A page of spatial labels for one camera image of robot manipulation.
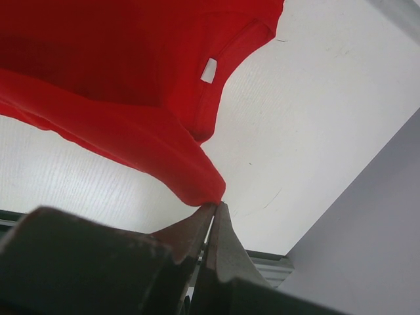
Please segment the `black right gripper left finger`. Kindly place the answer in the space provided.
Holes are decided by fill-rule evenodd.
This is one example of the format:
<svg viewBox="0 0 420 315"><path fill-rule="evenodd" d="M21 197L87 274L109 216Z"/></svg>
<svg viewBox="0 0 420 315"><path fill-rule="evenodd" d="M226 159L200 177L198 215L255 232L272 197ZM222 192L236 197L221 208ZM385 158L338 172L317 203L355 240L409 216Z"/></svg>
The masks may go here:
<svg viewBox="0 0 420 315"><path fill-rule="evenodd" d="M40 207L1 238L1 313L179 314L214 211L142 234Z"/></svg>

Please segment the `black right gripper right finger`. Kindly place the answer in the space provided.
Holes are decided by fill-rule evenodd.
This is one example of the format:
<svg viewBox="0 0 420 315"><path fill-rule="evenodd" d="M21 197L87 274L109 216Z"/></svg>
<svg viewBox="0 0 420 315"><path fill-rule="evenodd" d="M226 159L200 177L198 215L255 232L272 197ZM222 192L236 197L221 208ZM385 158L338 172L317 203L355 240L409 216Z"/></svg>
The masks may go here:
<svg viewBox="0 0 420 315"><path fill-rule="evenodd" d="M225 203L215 209L192 297L192 314L339 314L276 291L239 241Z"/></svg>

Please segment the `red t shirt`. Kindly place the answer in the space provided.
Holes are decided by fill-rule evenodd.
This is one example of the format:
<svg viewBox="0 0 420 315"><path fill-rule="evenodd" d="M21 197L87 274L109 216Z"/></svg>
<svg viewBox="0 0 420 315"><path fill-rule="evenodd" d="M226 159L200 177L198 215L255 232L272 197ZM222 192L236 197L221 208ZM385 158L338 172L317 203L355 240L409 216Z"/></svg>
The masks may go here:
<svg viewBox="0 0 420 315"><path fill-rule="evenodd" d="M226 185L201 149L225 83L282 1L2 1L1 114L162 181L191 206Z"/></svg>

